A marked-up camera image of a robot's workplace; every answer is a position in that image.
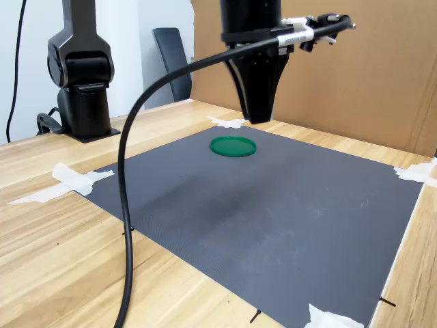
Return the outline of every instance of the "chair backrest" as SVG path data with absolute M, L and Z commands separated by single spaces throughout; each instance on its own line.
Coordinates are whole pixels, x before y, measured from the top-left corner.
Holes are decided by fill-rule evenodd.
M 173 72 L 174 70 L 187 65 L 179 29 L 175 27 L 163 27 L 153 29 L 152 33 L 163 57 L 167 73 Z M 191 76 L 189 74 L 173 80 L 170 82 L 170 86 L 175 101 L 190 98 Z

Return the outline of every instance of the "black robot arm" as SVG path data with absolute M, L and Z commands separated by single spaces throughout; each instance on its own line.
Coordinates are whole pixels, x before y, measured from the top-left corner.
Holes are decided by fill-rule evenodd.
M 114 64 L 111 47 L 97 34 L 95 0 L 63 0 L 62 6 L 64 29 L 48 41 L 47 57 L 50 76 L 61 88 L 61 131 L 81 142 L 117 134 L 109 121 L 106 92 Z M 46 131 L 54 132 L 51 126 Z

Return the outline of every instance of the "white tape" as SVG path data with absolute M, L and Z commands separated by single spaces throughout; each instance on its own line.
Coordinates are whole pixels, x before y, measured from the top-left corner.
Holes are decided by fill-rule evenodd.
M 433 159 L 431 163 L 412 164 L 408 169 L 400 169 L 398 167 L 394 167 L 394 169 L 402 180 L 423 182 L 428 186 L 437 188 L 437 179 L 429 176 L 436 165 L 437 159 Z
M 93 190 L 93 184 L 96 181 L 102 180 L 109 176 L 113 176 L 114 172 L 88 172 L 86 174 L 79 174 L 73 171 L 68 166 L 58 163 L 53 168 L 52 177 L 61 181 L 59 184 L 55 184 L 52 187 L 40 190 L 31 195 L 20 198 L 19 200 L 14 200 L 8 204 L 20 204 L 20 203 L 30 203 L 39 202 L 45 203 L 54 198 L 60 197 L 69 193 L 70 191 L 77 191 L 83 196 L 89 195 Z
M 305 328 L 364 328 L 364 325 L 346 316 L 339 316 L 330 312 L 323 312 L 309 304 L 311 322 Z
M 217 126 L 222 126 L 223 128 L 240 128 L 241 124 L 247 122 L 247 120 L 243 118 L 236 118 L 232 121 L 224 121 L 218 118 L 213 118 L 212 116 L 208 116 L 211 120 L 211 123 L 217 124 Z
M 77 191 L 82 196 L 89 195 L 89 193 L 91 193 L 93 190 L 93 180 L 87 176 L 77 173 L 76 171 L 73 171 L 63 163 L 58 163 L 55 165 L 53 168 L 52 177 L 61 181 L 70 189 Z

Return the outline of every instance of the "black cable on wall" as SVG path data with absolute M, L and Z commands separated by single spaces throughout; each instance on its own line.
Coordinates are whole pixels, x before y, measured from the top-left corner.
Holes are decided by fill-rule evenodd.
M 12 116 L 14 115 L 16 90 L 18 87 L 18 56 L 20 54 L 21 27 L 23 26 L 23 16 L 25 15 L 25 8 L 26 8 L 26 0 L 23 0 L 23 3 L 21 5 L 20 20 L 18 21 L 18 33 L 16 36 L 14 95 L 12 96 L 11 112 L 9 113 L 8 123 L 6 124 L 6 139 L 8 140 L 8 142 L 11 142 L 11 138 L 9 136 L 9 130 L 11 127 Z

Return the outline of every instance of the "white label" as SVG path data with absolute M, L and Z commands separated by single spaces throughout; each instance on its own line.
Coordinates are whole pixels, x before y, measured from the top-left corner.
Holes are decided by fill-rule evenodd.
M 278 36 L 280 47 L 289 46 L 295 43 L 311 41 L 312 39 L 314 39 L 314 31 L 312 29 L 291 33 L 291 34 L 284 34 L 283 36 Z

